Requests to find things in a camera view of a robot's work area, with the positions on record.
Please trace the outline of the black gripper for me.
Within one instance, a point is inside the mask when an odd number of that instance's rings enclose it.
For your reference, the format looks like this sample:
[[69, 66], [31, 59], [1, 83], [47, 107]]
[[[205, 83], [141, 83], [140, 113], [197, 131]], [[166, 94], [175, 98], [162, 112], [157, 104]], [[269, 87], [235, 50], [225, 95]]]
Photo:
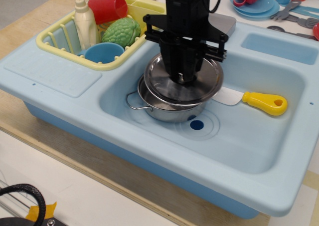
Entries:
[[165, 0], [165, 15], [143, 17], [146, 39], [159, 43], [165, 70], [172, 80], [194, 81], [205, 56], [219, 62], [226, 58], [228, 35], [208, 20], [220, 1], [210, 10], [210, 0]]

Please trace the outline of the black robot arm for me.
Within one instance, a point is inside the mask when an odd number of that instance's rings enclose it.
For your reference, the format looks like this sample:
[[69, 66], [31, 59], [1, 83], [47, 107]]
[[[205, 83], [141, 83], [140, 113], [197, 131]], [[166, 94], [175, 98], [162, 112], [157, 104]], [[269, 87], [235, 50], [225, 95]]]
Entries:
[[156, 42], [166, 72], [180, 84], [193, 82], [205, 57], [222, 62], [228, 35], [208, 20], [210, 0], [165, 0], [166, 14], [147, 14], [146, 39]]

